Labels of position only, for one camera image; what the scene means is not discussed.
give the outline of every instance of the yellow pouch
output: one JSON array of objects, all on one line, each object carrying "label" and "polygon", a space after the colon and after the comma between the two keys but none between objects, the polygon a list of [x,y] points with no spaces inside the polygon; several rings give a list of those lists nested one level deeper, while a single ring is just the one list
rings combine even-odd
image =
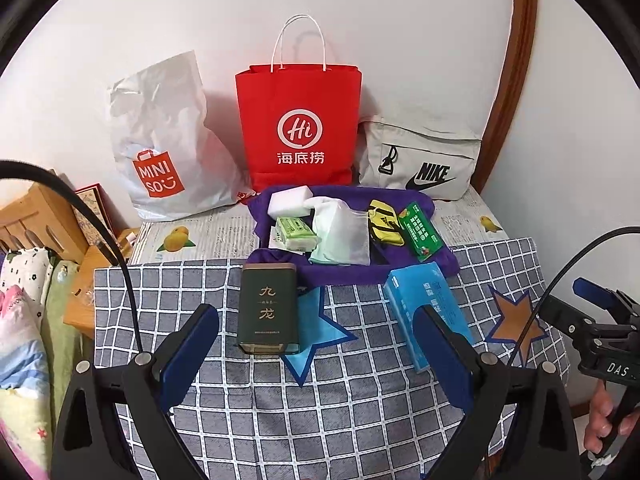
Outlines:
[{"label": "yellow pouch", "polygon": [[391,206],[380,200],[372,200],[367,212],[371,235],[375,239],[383,244],[404,245],[398,217]]}]

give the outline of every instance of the white foam block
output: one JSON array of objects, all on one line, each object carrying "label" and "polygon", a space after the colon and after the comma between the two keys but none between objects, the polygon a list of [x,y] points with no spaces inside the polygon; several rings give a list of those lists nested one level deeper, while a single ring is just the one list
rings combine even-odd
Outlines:
[{"label": "white foam block", "polygon": [[312,196],[313,193],[311,193],[308,186],[300,186],[292,189],[285,189],[284,191],[278,191],[271,195],[267,213],[274,220],[286,216],[298,218],[308,216],[311,214],[311,209],[304,207],[303,203]]}]

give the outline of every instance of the human hand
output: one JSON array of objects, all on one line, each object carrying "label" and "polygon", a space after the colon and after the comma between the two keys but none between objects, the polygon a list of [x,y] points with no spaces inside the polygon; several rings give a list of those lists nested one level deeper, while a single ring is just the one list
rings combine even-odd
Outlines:
[{"label": "human hand", "polygon": [[[611,433],[611,424],[607,420],[607,417],[613,411],[613,400],[611,395],[605,388],[604,381],[598,380],[596,389],[591,397],[590,410],[589,410],[589,423],[584,431],[584,449],[599,453],[602,450],[601,438],[606,437]],[[618,428],[618,434],[628,435],[633,430],[638,417],[640,416],[640,409],[636,409],[630,415],[627,415]]]}]

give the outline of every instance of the gray checkered tablecloth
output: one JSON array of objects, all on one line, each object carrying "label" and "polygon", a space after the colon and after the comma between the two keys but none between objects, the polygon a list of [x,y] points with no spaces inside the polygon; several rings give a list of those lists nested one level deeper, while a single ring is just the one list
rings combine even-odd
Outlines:
[{"label": "gray checkered tablecloth", "polygon": [[[498,319],[491,285],[517,298],[542,294],[543,279],[528,238],[454,250],[458,276],[448,280],[476,341],[503,360],[513,345],[484,343]],[[145,349],[155,349],[204,302],[215,306],[220,336],[172,421],[203,471],[215,479],[343,480],[420,478],[456,431],[451,406],[431,370],[415,374],[382,288],[329,286],[324,312],[358,338],[320,349],[299,387],[277,358],[248,357],[235,346],[244,260],[145,264],[130,270],[140,306]],[[127,363],[132,322],[119,269],[95,274],[95,363]],[[566,380],[561,335],[533,344],[528,366],[553,361]],[[126,406],[122,426],[142,476],[156,478]],[[491,442],[504,444],[513,406],[504,409]]]}]

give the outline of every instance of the white nike bag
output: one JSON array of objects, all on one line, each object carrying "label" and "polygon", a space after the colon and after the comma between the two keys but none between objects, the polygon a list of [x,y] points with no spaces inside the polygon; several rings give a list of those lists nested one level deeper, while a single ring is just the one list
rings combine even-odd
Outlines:
[{"label": "white nike bag", "polygon": [[113,156],[141,219],[177,220],[248,191],[226,147],[204,126],[207,102],[193,52],[118,81],[109,98]]},{"label": "white nike bag", "polygon": [[366,140],[358,163],[361,186],[415,189],[440,200],[457,200],[469,187],[481,136],[466,126],[373,116],[358,129]]}]

